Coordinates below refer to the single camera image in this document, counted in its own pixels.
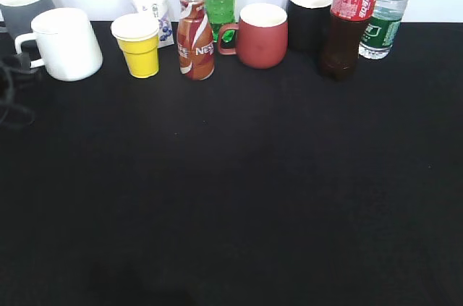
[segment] mug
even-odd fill
[[[236,48],[222,48],[228,30],[237,31]],[[274,4],[249,4],[239,13],[238,24],[222,26],[217,39],[220,54],[237,54],[243,64],[256,69],[276,66],[288,48],[286,12]]]
[[[23,42],[36,40],[42,59],[32,61],[31,68],[45,65],[52,77],[74,81],[93,75],[101,67],[100,46],[81,9],[51,9],[35,17],[31,26],[32,33],[20,35],[14,41],[16,52],[21,54]]]
[[[333,0],[288,0],[288,47],[316,54],[328,35]]]
[[[9,33],[13,39],[23,33],[30,33],[30,22],[40,13],[55,8],[52,0],[0,0],[0,10],[6,27],[0,33]]]

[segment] red label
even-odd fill
[[[376,0],[333,0],[331,12],[342,19],[361,22],[373,15]]]

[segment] paper cup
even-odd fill
[[[152,17],[123,15],[113,21],[111,32],[133,77],[148,78],[158,73],[159,24]]]

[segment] bottle label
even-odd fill
[[[371,48],[388,48],[392,46],[402,19],[370,19],[370,24],[362,36],[362,43]]]
[[[373,15],[376,0],[333,0],[331,12],[342,19],[361,22]]]

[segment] coca-cola bottle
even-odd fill
[[[360,39],[376,0],[333,0],[331,27],[320,57],[323,75],[342,80],[355,71]]]
[[[180,71],[191,80],[205,80],[214,72],[212,28],[204,3],[205,0],[180,0],[177,29]]]

